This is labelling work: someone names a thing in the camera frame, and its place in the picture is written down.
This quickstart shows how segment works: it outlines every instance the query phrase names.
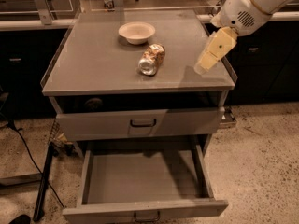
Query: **gold can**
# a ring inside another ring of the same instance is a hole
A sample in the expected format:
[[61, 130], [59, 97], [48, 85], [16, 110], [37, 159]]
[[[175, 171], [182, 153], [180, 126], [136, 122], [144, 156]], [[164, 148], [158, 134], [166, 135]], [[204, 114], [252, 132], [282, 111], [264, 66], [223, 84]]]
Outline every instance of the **gold can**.
[[160, 44], [152, 44], [143, 53], [138, 63], [138, 68], [144, 75], [153, 76], [157, 73], [164, 57], [164, 46]]

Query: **black cable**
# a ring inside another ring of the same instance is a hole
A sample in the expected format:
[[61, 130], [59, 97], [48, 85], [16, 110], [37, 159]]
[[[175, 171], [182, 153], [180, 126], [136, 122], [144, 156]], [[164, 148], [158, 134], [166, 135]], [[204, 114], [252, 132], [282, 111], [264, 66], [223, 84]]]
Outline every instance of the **black cable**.
[[[29, 154], [29, 157], [30, 157], [32, 163], [34, 164], [34, 166], [36, 167], [36, 169], [38, 170], [38, 172], [42, 174], [41, 170], [39, 169], [39, 167], [37, 166], [35, 160], [33, 159], [32, 155], [31, 155], [31, 152], [30, 152], [30, 150], [29, 150], [29, 147], [27, 146], [27, 143], [26, 143], [25, 139], [23, 138], [23, 136], [22, 136], [21, 133], [20, 133], [20, 130], [22, 130], [22, 128], [17, 129], [16, 126], [15, 126], [15, 124], [14, 124], [14, 121], [13, 121], [13, 120], [9, 120], [9, 119], [7, 119], [6, 116], [3, 115], [1, 112], [0, 112], [0, 115], [1, 115], [4, 119], [6, 119], [7, 122], [8, 122], [8, 124], [5, 125], [4, 127], [5, 127], [5, 128], [10, 128], [11, 130], [15, 131], [15, 132], [19, 135], [19, 137], [21, 138], [21, 140], [23, 141], [23, 143], [24, 143], [24, 145], [25, 145], [25, 147], [26, 147], [26, 149], [27, 149], [27, 152], [28, 152], [28, 154]], [[61, 201], [61, 199], [59, 198], [57, 192], [55, 191], [54, 187], [50, 184], [49, 181], [48, 181], [48, 185], [49, 185], [50, 188], [52, 189], [54, 195], [56, 196], [56, 198], [57, 198], [58, 202], [60, 203], [60, 205], [62, 206], [62, 208], [65, 209], [63, 202]]]

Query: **gray tabletop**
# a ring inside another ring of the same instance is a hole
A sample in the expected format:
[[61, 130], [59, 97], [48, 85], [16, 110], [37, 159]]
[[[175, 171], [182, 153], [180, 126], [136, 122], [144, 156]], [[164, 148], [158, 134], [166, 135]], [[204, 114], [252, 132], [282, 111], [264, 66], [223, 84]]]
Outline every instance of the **gray tabletop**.
[[[143, 45], [119, 36], [127, 22], [152, 24], [155, 35]], [[207, 41], [192, 10], [126, 11], [81, 14], [50, 73], [43, 93], [89, 95], [165, 91], [218, 91], [234, 87], [222, 62], [198, 75], [193, 67]], [[137, 64], [150, 44], [164, 45], [166, 55], [158, 73], [142, 75]]]

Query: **desk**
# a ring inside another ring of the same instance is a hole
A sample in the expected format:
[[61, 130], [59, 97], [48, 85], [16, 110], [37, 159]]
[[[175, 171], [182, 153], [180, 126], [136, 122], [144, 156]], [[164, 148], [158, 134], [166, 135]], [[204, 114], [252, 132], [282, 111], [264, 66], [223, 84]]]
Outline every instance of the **desk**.
[[[148, 44], [118, 35], [130, 21], [156, 28]], [[56, 64], [43, 80], [67, 139], [84, 159], [71, 223], [145, 222], [218, 216], [204, 162], [235, 85], [222, 62], [202, 76], [193, 71], [207, 41], [191, 10], [81, 14]], [[152, 43], [166, 50], [154, 77], [137, 63]], [[88, 113], [82, 104], [103, 106]]]

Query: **black cabinet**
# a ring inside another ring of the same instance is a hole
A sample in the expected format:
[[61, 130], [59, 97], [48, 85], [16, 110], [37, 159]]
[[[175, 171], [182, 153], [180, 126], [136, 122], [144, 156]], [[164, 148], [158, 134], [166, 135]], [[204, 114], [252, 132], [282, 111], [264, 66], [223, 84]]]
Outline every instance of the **black cabinet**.
[[[238, 75], [227, 105], [299, 100], [299, 21], [270, 21], [227, 55]], [[211, 24], [211, 33], [217, 29]]]
[[0, 86], [9, 96], [2, 112], [8, 117], [54, 115], [40, 81], [66, 29], [0, 32]]

